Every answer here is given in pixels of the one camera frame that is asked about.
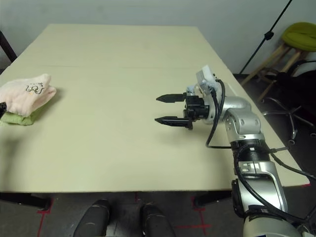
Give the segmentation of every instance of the black stand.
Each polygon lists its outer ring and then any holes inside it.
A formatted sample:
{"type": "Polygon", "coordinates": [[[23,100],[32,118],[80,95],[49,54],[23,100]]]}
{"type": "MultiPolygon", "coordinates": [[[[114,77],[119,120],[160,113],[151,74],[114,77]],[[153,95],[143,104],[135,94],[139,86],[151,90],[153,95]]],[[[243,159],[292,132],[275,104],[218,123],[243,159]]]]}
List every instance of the black stand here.
{"type": "Polygon", "coordinates": [[[201,196],[196,196],[193,200],[195,207],[203,207],[212,202],[218,202],[232,197],[232,191],[209,191],[201,196]]]}
{"type": "Polygon", "coordinates": [[[242,72],[245,70],[245,68],[248,66],[248,64],[250,63],[250,61],[253,59],[253,57],[257,54],[257,52],[259,51],[259,49],[261,48],[261,46],[263,45],[263,43],[266,40],[271,40],[271,38],[273,37],[274,33],[272,32],[273,28],[276,26],[276,24],[278,23],[278,21],[280,20],[280,18],[282,17],[282,15],[285,13],[285,11],[287,10],[287,8],[290,6],[291,2],[293,0],[290,0],[287,5],[285,6],[285,8],[283,9],[283,11],[281,12],[280,16],[278,16],[277,20],[274,22],[274,24],[272,25],[271,29],[265,33],[263,40],[261,41],[261,43],[259,44],[259,46],[257,47],[257,49],[253,52],[253,54],[251,55],[251,57],[249,58],[249,60],[246,62],[245,66],[243,66],[242,70],[240,71],[239,74],[242,74],[242,72]]]}
{"type": "Polygon", "coordinates": [[[13,51],[12,47],[10,46],[9,42],[4,37],[3,33],[0,31],[0,46],[5,52],[5,54],[8,56],[11,62],[13,62],[17,56],[15,52],[13,51]]]}
{"type": "Polygon", "coordinates": [[[32,196],[31,194],[21,193],[0,193],[0,200],[19,205],[34,206],[41,210],[48,210],[51,204],[51,200],[49,198],[39,198],[32,196]]]}

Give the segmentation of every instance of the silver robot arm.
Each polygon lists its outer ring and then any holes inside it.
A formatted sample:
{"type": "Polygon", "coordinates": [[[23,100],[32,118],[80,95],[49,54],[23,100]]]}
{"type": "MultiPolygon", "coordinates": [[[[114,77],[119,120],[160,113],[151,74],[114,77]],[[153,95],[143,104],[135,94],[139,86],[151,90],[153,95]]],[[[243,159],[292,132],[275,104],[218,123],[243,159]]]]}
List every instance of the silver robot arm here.
{"type": "MultiPolygon", "coordinates": [[[[192,129],[192,122],[203,120],[206,124],[215,121],[216,106],[220,104],[221,86],[208,66],[197,73],[197,84],[189,86],[183,94],[163,95],[157,100],[174,103],[185,101],[184,118],[161,117],[157,122],[169,126],[192,129]]],[[[232,197],[235,213],[244,218],[244,237],[312,237],[300,233],[285,218],[278,216],[263,205],[243,183],[260,195],[273,207],[287,212],[287,203],[275,163],[270,161],[265,137],[258,116],[243,98],[225,97],[219,121],[226,126],[227,136],[234,156],[235,174],[232,181],[232,197]]]]}

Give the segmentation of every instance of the pink cloth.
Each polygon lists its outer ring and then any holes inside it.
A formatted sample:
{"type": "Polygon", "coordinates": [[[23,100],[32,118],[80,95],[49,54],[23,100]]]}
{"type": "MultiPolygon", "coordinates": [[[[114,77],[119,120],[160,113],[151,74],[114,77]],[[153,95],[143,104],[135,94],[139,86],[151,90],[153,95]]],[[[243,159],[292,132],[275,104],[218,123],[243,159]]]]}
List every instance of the pink cloth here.
{"type": "Polygon", "coordinates": [[[50,75],[43,74],[9,81],[0,87],[0,102],[6,102],[8,112],[28,117],[56,94],[56,89],[49,85],[50,80],[50,75]]]}

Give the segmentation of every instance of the black shoe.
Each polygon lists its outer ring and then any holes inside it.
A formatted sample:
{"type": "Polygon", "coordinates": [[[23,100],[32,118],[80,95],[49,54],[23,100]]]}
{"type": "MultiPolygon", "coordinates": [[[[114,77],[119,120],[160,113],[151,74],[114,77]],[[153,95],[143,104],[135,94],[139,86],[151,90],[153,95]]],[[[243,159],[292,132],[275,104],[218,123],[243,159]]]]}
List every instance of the black shoe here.
{"type": "Polygon", "coordinates": [[[140,209],[140,224],[146,237],[175,237],[173,228],[165,215],[152,203],[140,209]]]}
{"type": "Polygon", "coordinates": [[[85,212],[73,237],[105,236],[109,220],[109,202],[104,199],[98,200],[85,212]]]}

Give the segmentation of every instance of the green cloth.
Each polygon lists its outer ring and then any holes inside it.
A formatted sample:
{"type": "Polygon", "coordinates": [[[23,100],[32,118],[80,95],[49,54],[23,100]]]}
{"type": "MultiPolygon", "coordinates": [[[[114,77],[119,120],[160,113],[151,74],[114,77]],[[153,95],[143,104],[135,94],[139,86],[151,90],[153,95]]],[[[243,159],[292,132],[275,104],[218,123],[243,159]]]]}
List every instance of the green cloth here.
{"type": "Polygon", "coordinates": [[[33,113],[31,113],[28,117],[22,117],[17,114],[13,114],[10,112],[5,112],[4,115],[1,117],[2,122],[6,123],[14,123],[19,125],[32,125],[34,121],[39,117],[41,111],[43,110],[43,107],[38,108],[33,113]]]}
{"type": "Polygon", "coordinates": [[[295,23],[284,31],[282,40],[293,48],[316,52],[316,25],[308,22],[295,23]]]}

